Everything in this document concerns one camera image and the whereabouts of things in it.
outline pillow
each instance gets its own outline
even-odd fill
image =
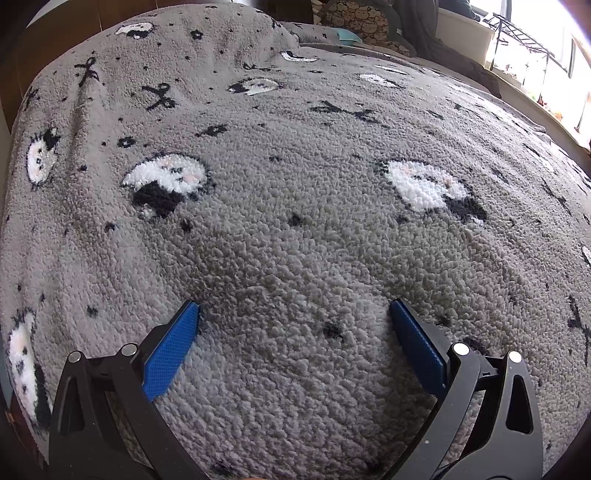
[[[323,25],[351,30],[369,45],[390,48],[407,57],[416,55],[402,36],[402,23],[393,7],[378,6],[371,0],[330,0],[326,4],[311,1],[314,21],[318,19]]]

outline bed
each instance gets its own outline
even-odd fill
[[[202,325],[155,405],[212,478],[383,473],[434,404],[399,297],[483,355],[521,352],[545,470],[587,416],[591,180],[482,89],[185,5],[50,63],[13,135],[0,325],[44,455],[69,352],[139,343],[185,299]]]

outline gray cloth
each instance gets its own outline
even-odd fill
[[[393,57],[299,47],[236,5],[117,25],[33,91],[0,313],[44,453],[68,353],[112,355],[185,299],[200,332],[155,404],[214,478],[392,465],[434,404],[389,322],[397,297],[449,339],[523,354],[546,468],[582,425],[591,181],[500,100]]]

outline metal screw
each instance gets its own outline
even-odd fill
[[[82,354],[78,350],[68,355],[68,361],[71,364],[75,364],[78,360],[80,360],[80,358],[82,358]]]
[[[464,356],[470,353],[470,348],[465,343],[455,343],[453,351],[458,355]]]
[[[514,350],[512,350],[511,352],[509,352],[509,360],[511,360],[515,364],[518,364],[523,360],[523,357],[519,352],[515,352]]]
[[[134,356],[138,351],[138,346],[135,343],[128,343],[121,347],[121,355],[123,356]]]

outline black fabric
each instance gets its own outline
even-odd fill
[[[402,20],[404,36],[415,47],[418,56],[480,83],[501,98],[496,75],[435,38],[439,0],[394,0],[393,6]]]
[[[467,17],[470,20],[476,18],[476,14],[470,7],[470,0],[439,0],[439,7]]]

